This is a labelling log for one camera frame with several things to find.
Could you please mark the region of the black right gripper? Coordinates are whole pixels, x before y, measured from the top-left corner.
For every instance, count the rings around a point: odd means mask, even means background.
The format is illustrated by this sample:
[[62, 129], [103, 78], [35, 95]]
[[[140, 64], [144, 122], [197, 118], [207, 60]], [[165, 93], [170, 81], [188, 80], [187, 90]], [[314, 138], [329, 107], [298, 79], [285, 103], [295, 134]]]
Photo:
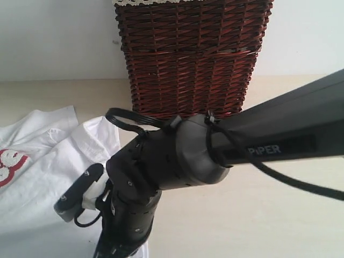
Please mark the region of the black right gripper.
[[153, 197], [130, 200], [117, 190], [110, 190], [105, 200], [100, 196], [96, 208], [102, 217], [102, 231], [94, 257], [131, 257], [148, 240], [155, 210], [162, 191]]

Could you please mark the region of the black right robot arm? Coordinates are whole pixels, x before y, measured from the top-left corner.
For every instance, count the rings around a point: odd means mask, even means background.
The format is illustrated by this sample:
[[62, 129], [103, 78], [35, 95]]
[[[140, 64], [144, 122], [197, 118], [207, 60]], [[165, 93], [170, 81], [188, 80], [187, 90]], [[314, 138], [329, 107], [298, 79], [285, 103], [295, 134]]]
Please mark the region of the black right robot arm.
[[312, 194], [343, 192], [283, 175], [268, 161], [343, 155], [343, 71], [243, 112], [159, 121], [111, 108], [106, 119], [136, 137], [106, 162], [108, 193], [94, 257], [129, 257], [148, 239], [164, 190], [216, 184], [236, 164]]

